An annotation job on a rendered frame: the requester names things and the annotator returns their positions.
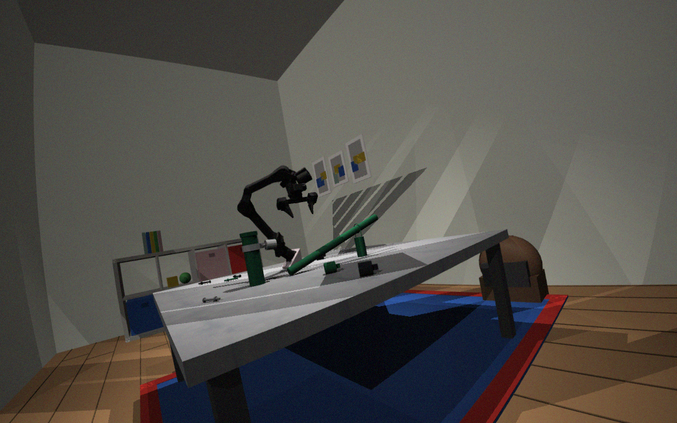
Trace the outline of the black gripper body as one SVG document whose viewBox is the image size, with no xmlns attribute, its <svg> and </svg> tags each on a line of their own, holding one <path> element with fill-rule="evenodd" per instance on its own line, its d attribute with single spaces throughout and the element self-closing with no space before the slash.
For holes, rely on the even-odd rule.
<svg viewBox="0 0 677 423">
<path fill-rule="evenodd" d="M 289 188 L 287 188 L 287 194 L 288 194 L 288 190 L 289 190 Z M 288 196 L 289 196 L 289 194 L 288 194 Z M 292 204 L 292 203 L 304 203 L 304 202 L 308 202 L 308 203 L 309 203 L 309 200 L 310 200 L 310 197 L 311 197 L 311 196 L 316 196 L 316 200 L 315 200 L 315 203 L 316 203 L 317 198 L 318 198 L 318 195 L 317 195 L 316 192 L 308 193 L 308 196 L 304 196 L 304 197 L 303 197 L 303 194 L 302 194 L 302 193 L 293 194 L 293 195 L 289 196 L 289 199 L 290 199 L 290 200 L 286 200 L 286 197 L 278 198 L 278 199 L 277 199 L 277 209 L 280 210 L 280 208 L 281 208 L 281 203 L 284 203 L 284 202 L 286 202 L 286 201 L 288 201 L 289 204 Z"/>
</svg>

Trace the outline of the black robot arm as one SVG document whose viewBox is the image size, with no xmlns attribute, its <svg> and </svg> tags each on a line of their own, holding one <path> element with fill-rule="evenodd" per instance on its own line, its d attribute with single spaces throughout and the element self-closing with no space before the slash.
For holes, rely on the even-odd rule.
<svg viewBox="0 0 677 423">
<path fill-rule="evenodd" d="M 280 182 L 282 180 L 282 182 Z M 296 183 L 297 180 L 297 183 Z M 269 176 L 264 177 L 264 179 L 257 180 L 253 184 L 248 184 L 242 196 L 242 199 L 239 204 L 237 204 L 237 211 L 240 212 L 244 217 L 252 220 L 253 224 L 260 229 L 261 233 L 269 239 L 275 239 L 277 241 L 277 249 L 274 249 L 275 257 L 284 257 L 286 261 L 291 262 L 292 258 L 296 251 L 292 251 L 289 247 L 285 246 L 284 236 L 280 235 L 280 232 L 275 233 L 273 230 L 261 219 L 260 215 L 256 213 L 254 205 L 250 198 L 252 198 L 252 193 L 256 190 L 262 189 L 269 184 L 274 182 L 280 182 L 280 185 L 283 188 L 289 188 L 289 196 L 293 194 L 298 194 L 307 189 L 306 183 L 312 180 L 310 172 L 306 168 L 302 168 L 299 171 L 295 172 L 290 170 L 287 166 L 280 166 L 275 169 Z M 290 186 L 290 187 L 289 187 Z"/>
</svg>

